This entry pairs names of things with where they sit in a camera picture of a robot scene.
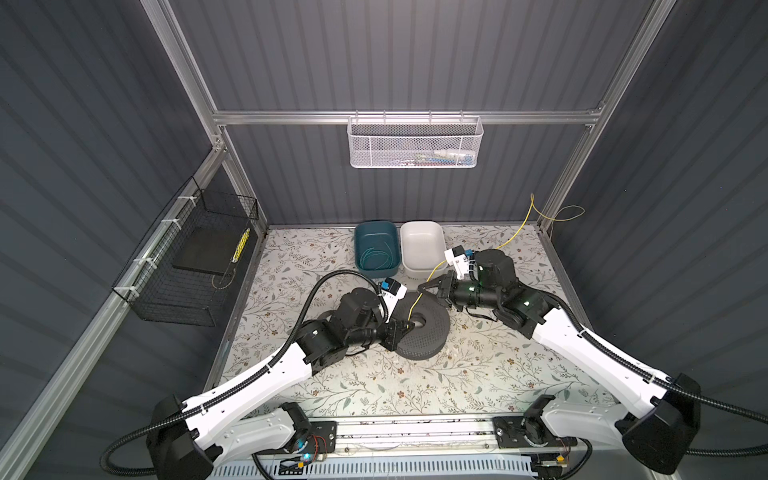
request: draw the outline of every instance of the black motor housing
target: black motor housing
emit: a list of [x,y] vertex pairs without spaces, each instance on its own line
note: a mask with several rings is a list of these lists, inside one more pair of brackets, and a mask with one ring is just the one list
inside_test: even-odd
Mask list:
[[475,253],[474,258],[477,266],[475,275],[481,286],[492,288],[500,286],[506,290],[517,283],[515,262],[501,250],[481,250]]

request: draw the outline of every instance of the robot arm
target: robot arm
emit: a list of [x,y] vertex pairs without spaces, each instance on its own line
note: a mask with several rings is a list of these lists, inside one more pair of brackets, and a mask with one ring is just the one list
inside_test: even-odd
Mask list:
[[[463,247],[447,250],[446,256],[460,250]],[[496,319],[560,353],[619,401],[610,408],[598,408],[541,396],[529,409],[535,414],[525,415],[520,426],[525,438],[532,445],[553,436],[623,445],[647,467],[673,473],[698,432],[699,403],[668,392],[608,357],[650,373],[651,379],[664,379],[689,391],[698,393],[698,384],[686,376],[672,379],[586,330],[562,300],[521,283],[512,260],[500,250],[479,251],[473,257],[476,278],[461,280],[449,271],[420,285],[419,292],[458,311],[491,309]]]
[[[392,279],[381,284],[381,299],[371,290],[355,288],[341,299],[329,318],[302,324],[285,354],[273,366],[273,353],[218,387],[179,402],[171,396],[155,407],[152,422],[192,413],[182,423],[147,435],[155,473],[160,480],[206,478],[214,468],[234,458],[263,450],[298,452],[307,444],[310,422],[296,403],[284,403],[266,415],[242,419],[298,382],[344,359],[350,348],[380,343],[395,350],[414,324],[407,319],[384,319],[384,302],[392,312],[406,288]],[[266,367],[266,373],[250,380]],[[223,392],[233,392],[206,409]]]

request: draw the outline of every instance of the gray perforated donut object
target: gray perforated donut object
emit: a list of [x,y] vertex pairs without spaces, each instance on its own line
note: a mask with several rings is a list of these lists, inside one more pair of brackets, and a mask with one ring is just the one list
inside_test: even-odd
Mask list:
[[[417,292],[406,293],[406,297],[395,306],[392,317],[408,318],[408,311],[417,298]],[[437,355],[445,345],[451,329],[448,309],[437,304],[431,297],[422,295],[422,299],[413,307],[411,321],[421,323],[421,326],[417,325],[400,340],[396,350],[398,355],[408,360],[426,360]]]

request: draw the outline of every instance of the white mesh wire basket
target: white mesh wire basket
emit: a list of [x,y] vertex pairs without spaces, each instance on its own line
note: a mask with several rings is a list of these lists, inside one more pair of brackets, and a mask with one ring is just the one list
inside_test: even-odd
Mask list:
[[472,168],[482,140],[479,117],[347,124],[349,162],[354,168]]

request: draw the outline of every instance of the white vent grille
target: white vent grille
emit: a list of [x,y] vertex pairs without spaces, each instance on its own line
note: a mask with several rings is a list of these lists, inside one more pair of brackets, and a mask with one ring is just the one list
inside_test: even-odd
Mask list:
[[472,168],[482,140],[480,118],[360,123],[349,118],[349,162],[355,168]]
[[[522,475],[537,476],[531,471],[529,457],[489,453],[485,455],[440,455],[438,457],[400,456],[376,458],[328,458],[324,462],[304,467],[300,475],[278,475],[277,461],[262,461],[274,478],[392,478],[409,477],[465,477],[466,475]],[[253,462],[237,460],[216,468],[208,480],[257,480],[259,475]]]

